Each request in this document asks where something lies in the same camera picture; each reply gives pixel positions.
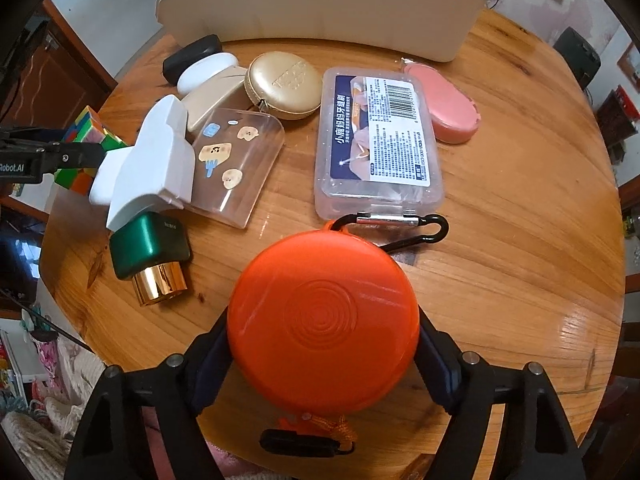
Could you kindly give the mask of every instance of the green perfume bottle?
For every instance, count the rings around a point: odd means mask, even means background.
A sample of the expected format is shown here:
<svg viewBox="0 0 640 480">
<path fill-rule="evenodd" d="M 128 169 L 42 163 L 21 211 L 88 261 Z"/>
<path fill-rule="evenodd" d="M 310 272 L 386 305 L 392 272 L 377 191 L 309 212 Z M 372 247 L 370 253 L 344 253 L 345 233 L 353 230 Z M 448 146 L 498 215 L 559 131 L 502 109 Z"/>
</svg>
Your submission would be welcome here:
<svg viewBox="0 0 640 480">
<path fill-rule="evenodd" d="M 149 211 L 136 216 L 109 239 L 113 270 L 132 280 L 140 305 L 168 300 L 187 290 L 180 262 L 191 257 L 182 224 Z"/>
</svg>

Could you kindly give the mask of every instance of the pink correction tape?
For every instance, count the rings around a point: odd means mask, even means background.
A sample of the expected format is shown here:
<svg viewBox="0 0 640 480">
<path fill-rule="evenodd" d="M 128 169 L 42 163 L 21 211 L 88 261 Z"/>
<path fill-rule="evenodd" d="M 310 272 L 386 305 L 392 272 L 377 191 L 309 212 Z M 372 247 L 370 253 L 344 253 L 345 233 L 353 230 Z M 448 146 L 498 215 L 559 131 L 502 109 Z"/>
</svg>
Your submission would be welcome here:
<svg viewBox="0 0 640 480">
<path fill-rule="evenodd" d="M 436 139 L 449 144 L 467 142 L 480 125 L 476 104 L 436 69 L 408 59 L 402 63 L 402 71 L 422 85 Z"/>
</svg>

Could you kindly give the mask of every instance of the orange round case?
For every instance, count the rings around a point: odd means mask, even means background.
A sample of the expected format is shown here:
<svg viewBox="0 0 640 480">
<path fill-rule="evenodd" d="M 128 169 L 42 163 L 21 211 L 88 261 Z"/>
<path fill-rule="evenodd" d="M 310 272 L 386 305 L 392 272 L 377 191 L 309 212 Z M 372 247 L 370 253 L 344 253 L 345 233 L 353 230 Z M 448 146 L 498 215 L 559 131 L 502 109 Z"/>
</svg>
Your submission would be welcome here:
<svg viewBox="0 0 640 480">
<path fill-rule="evenodd" d="M 249 264 L 227 319 L 252 386 L 293 414 L 372 405 L 400 380 L 418 341 L 418 303 L 396 262 L 346 232 L 284 238 Z"/>
</svg>

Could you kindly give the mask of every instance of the metal bolt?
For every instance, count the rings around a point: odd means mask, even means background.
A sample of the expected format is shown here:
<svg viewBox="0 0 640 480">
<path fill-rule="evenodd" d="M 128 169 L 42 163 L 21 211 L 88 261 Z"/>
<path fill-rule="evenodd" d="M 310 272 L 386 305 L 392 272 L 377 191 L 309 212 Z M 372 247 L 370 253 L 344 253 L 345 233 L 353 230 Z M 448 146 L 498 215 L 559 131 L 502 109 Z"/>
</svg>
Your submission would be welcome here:
<svg viewBox="0 0 640 480">
<path fill-rule="evenodd" d="M 122 371 L 118 365 L 112 365 L 104 371 L 105 377 L 107 379 L 113 379 L 116 375 L 118 375 Z"/>
<path fill-rule="evenodd" d="M 184 356 L 182 354 L 171 354 L 167 359 L 166 363 L 171 368 L 177 368 L 184 362 Z"/>
<path fill-rule="evenodd" d="M 545 371 L 542 365 L 535 361 L 530 362 L 527 365 L 527 369 L 529 370 L 529 372 L 531 372 L 534 375 L 542 375 L 542 373 Z"/>
<path fill-rule="evenodd" d="M 480 362 L 480 356 L 471 350 L 467 350 L 462 354 L 462 360 L 469 365 L 477 365 Z"/>
</svg>

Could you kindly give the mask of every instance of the wooden tabletop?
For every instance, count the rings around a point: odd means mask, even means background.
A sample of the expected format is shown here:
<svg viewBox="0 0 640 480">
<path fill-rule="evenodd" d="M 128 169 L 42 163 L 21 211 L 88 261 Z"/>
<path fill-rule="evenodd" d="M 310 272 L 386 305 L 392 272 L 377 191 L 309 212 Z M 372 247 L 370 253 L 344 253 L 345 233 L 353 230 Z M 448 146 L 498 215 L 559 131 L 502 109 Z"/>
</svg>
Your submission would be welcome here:
<svg viewBox="0 0 640 480">
<path fill-rule="evenodd" d="M 165 37 L 121 81 L 100 112 L 133 142 L 156 100 L 175 92 L 162 60 L 177 49 Z M 316 40 L 225 45 L 242 66 L 285 50 L 320 72 L 331 66 L 398 70 L 401 54 Z M 446 240 L 402 254 L 418 301 L 463 350 L 521 368 L 539 361 L 558 390 L 575 436 L 587 431 L 609 378 L 624 293 L 620 204 L 596 121 L 564 60 L 546 43 L 492 11 L 482 13 L 460 53 L 436 65 L 471 96 L 482 115 L 467 144 L 438 145 L 449 219 Z M 251 259 L 287 235 L 319 228 L 314 211 L 318 114 L 285 124 L 286 145 L 245 230 L 189 212 L 190 292 L 138 306 L 133 286 L 116 279 L 106 251 L 105 213 L 61 192 L 50 213 L 40 272 L 73 326 L 108 364 L 153 367 L 209 330 Z M 233 366 L 218 400 L 200 417 L 217 446 L 302 479 L 418 478 L 435 453 L 448 416 L 434 405 L 412 365 L 382 401 L 350 416 L 357 452 L 331 460 L 264 452 L 260 432 L 280 412 Z M 476 473 L 487 478 L 501 407 L 493 410 Z"/>
</svg>

